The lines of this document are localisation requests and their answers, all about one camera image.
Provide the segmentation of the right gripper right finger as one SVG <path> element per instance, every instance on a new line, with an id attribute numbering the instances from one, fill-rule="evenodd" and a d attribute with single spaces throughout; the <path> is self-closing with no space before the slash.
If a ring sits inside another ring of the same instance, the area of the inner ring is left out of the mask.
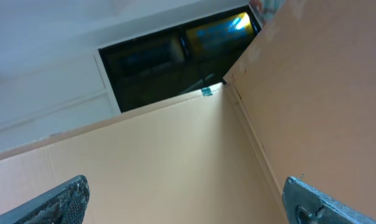
<path id="1" fill-rule="evenodd" d="M 376 221 L 335 200 L 296 177 L 287 177 L 282 192 L 290 224 L 369 223 Z"/>

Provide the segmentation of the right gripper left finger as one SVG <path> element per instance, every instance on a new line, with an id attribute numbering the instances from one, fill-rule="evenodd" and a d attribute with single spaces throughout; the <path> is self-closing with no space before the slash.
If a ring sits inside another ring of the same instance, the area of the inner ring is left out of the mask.
<path id="1" fill-rule="evenodd" d="M 82 224 L 90 197 L 84 175 L 78 175 L 0 215 L 0 224 Z"/>

